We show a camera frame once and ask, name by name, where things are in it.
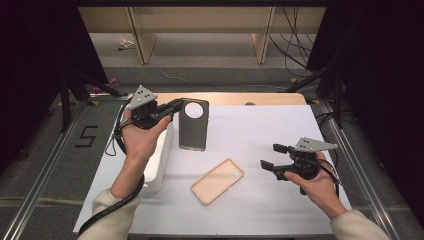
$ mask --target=orange phone case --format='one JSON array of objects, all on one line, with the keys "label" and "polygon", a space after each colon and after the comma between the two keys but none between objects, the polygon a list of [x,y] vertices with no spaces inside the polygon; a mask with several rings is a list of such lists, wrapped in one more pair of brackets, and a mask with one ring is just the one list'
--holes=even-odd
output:
[{"label": "orange phone case", "polygon": [[227,158],[199,178],[191,189],[203,205],[209,205],[243,175],[243,170]]}]

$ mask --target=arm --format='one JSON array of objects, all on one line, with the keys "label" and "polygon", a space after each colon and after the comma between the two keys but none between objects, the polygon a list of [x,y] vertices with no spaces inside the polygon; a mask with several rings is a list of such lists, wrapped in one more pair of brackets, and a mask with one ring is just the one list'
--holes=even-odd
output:
[{"label": "arm", "polygon": [[[322,152],[317,152],[317,158],[325,159],[325,156]],[[347,211],[334,191],[333,180],[323,170],[312,180],[305,180],[292,172],[286,172],[284,176],[303,188],[309,199],[328,216],[337,239],[389,239],[383,230],[362,213],[356,210]]]},{"label": "arm", "polygon": [[[131,111],[125,109],[123,117],[130,118]],[[170,117],[165,117],[149,130],[140,129],[132,124],[122,129],[127,151],[125,162],[112,187],[100,193],[93,201],[93,215],[126,198],[134,191],[143,176],[149,158],[155,152],[159,135],[167,128],[170,120]],[[127,205],[94,223],[78,239],[127,239],[139,202],[140,196],[137,196]]]}]

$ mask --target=phone case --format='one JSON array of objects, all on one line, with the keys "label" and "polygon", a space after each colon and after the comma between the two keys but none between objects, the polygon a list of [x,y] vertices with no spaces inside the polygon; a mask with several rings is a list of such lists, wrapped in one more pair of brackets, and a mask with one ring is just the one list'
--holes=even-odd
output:
[{"label": "phone case", "polygon": [[243,177],[243,170],[230,158],[199,178],[191,187],[203,205],[209,205],[231,185]]}]

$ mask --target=white sleeve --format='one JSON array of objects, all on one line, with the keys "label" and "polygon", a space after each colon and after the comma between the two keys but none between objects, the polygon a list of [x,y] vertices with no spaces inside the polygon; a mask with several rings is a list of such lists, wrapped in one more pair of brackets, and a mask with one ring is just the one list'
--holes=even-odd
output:
[{"label": "white sleeve", "polygon": [[350,210],[330,222],[334,236],[339,239],[389,240],[381,228],[357,210]]},{"label": "white sleeve", "polygon": [[[101,192],[93,201],[93,215],[119,201],[121,199],[115,198],[109,189]],[[133,223],[135,210],[139,203],[140,195],[137,195],[137,197],[125,206],[94,223],[78,239],[126,240],[128,231]]]}]

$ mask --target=white tabletop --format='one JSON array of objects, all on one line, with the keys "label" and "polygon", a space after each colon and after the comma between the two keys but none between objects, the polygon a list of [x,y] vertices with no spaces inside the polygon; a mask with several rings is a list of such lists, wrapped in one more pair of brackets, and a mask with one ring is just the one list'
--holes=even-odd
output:
[{"label": "white tabletop", "polygon": [[[277,181],[260,166],[291,164],[288,155],[272,145],[294,146],[301,137],[322,140],[312,111],[297,106],[210,106],[204,152],[178,146],[178,116],[168,163],[157,193],[142,193],[130,233],[191,237],[294,237],[331,234],[329,220],[299,187]],[[226,158],[232,158],[244,176],[208,206],[191,191],[192,184]],[[93,199],[111,186],[124,156],[104,155],[74,231],[91,215]],[[341,188],[340,199],[350,203]]]}]

